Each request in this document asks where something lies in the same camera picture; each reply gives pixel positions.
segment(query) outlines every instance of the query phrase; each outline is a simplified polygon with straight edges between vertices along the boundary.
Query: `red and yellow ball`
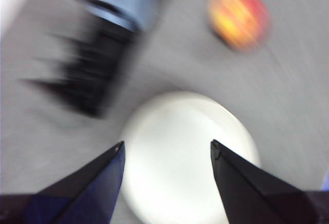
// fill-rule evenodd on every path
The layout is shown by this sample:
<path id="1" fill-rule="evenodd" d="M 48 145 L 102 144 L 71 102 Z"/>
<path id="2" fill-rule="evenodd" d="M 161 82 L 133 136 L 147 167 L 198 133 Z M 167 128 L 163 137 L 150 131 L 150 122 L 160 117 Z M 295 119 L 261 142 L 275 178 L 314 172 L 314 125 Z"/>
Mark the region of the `red and yellow ball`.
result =
<path id="1" fill-rule="evenodd" d="M 266 34 L 268 11 L 261 0 L 210 0 L 210 22 L 232 48 L 250 49 Z"/>

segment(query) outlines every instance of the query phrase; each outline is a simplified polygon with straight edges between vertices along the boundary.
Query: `floor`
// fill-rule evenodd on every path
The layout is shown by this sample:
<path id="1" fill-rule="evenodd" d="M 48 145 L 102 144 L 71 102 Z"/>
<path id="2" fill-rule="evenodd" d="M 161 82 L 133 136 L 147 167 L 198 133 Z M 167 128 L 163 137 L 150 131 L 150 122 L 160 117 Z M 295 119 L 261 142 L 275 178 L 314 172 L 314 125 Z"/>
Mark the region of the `floor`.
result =
<path id="1" fill-rule="evenodd" d="M 210 31 L 207 0 L 163 0 L 153 30 L 105 119 L 72 113 L 22 79 L 51 78 L 88 15 L 77 0 L 29 0 L 2 41 L 2 193 L 35 192 L 115 144 L 132 112 L 170 90 L 206 95 L 249 130 L 262 167 L 302 189 L 319 189 L 329 167 L 328 0 L 263 0 L 271 32 L 249 53 Z M 141 223 L 120 196 L 114 224 Z"/>

